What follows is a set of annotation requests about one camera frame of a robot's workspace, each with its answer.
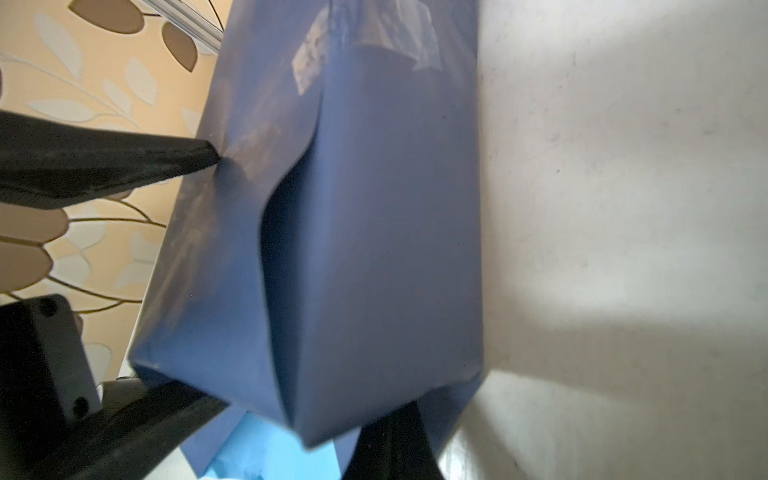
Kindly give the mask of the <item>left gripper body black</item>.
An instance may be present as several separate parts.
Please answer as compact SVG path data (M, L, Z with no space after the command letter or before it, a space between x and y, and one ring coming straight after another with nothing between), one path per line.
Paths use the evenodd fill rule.
M100 412L75 315L59 294L1 307L1 460L37 462Z

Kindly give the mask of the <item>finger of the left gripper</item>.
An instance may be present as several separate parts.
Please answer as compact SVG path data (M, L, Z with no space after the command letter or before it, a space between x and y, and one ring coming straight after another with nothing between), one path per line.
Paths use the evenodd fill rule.
M1 201L57 209L198 172L206 140L74 127L1 113Z

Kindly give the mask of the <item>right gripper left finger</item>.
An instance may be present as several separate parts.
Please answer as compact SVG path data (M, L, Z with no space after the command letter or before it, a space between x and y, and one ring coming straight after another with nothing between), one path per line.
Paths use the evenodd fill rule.
M178 381L110 381L102 409L31 468L33 479L143 479L228 404Z

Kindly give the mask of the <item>light blue wrapping paper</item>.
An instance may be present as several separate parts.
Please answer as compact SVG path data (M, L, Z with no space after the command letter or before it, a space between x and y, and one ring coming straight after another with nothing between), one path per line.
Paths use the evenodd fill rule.
M474 1L236 1L130 362L228 407L203 479L342 479L415 402L438 459L483 376Z

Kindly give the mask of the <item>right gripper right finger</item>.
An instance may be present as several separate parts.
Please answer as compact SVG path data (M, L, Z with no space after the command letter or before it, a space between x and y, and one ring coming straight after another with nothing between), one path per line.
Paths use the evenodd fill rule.
M444 479L415 402L361 430L342 479Z

